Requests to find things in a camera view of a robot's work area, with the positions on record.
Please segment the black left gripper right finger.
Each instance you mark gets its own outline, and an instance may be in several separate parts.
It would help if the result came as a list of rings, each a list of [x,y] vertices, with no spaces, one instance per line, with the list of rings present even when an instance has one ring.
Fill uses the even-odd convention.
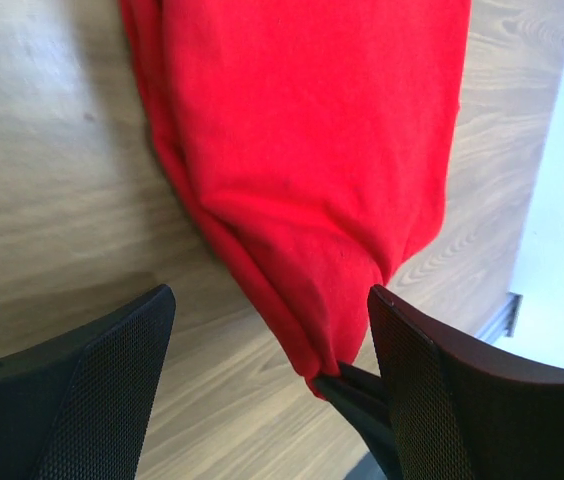
[[[564,369],[500,350],[381,286],[371,331],[406,479],[564,479]]]

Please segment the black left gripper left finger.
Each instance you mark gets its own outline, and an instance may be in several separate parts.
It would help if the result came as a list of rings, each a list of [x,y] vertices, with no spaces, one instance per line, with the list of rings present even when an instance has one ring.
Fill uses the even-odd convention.
[[[160,285],[0,358],[0,479],[133,479],[171,337]]]

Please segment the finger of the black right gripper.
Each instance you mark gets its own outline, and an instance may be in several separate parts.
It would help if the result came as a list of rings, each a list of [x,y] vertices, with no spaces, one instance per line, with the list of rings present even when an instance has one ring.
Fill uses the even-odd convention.
[[[340,363],[339,367],[338,375],[320,374],[312,385],[357,431],[369,450],[346,479],[401,479],[388,393],[381,378],[352,365]]]

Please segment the red t shirt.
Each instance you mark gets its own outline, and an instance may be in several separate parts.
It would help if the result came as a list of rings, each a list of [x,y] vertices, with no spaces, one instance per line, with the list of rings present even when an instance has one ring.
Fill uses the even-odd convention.
[[[438,235],[467,1],[123,1],[158,160],[307,382]]]

